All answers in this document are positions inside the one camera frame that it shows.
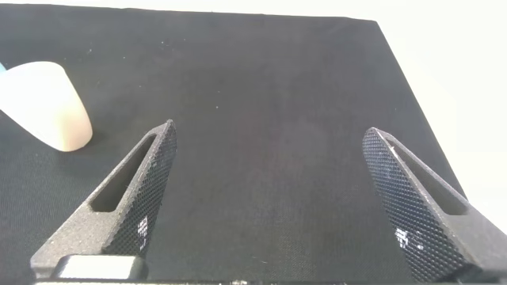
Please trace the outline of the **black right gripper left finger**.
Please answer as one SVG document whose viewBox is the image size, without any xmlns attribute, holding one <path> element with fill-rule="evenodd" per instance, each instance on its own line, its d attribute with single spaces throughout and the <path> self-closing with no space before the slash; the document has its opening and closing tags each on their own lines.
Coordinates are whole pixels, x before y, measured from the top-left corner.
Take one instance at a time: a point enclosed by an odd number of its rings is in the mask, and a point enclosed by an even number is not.
<svg viewBox="0 0 507 285">
<path fill-rule="evenodd" d="M 176 154 L 172 120 L 148 131 L 32 255 L 35 276 L 74 254 L 145 257 Z"/>
</svg>

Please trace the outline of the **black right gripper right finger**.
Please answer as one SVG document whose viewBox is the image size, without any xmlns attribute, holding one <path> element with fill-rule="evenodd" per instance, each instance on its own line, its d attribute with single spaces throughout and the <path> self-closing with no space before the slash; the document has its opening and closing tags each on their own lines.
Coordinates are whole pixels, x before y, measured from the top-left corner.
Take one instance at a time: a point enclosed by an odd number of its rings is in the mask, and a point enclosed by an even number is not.
<svg viewBox="0 0 507 285">
<path fill-rule="evenodd" d="M 505 233 L 393 135 L 367 129 L 362 151 L 416 281 L 506 281 Z"/>
</svg>

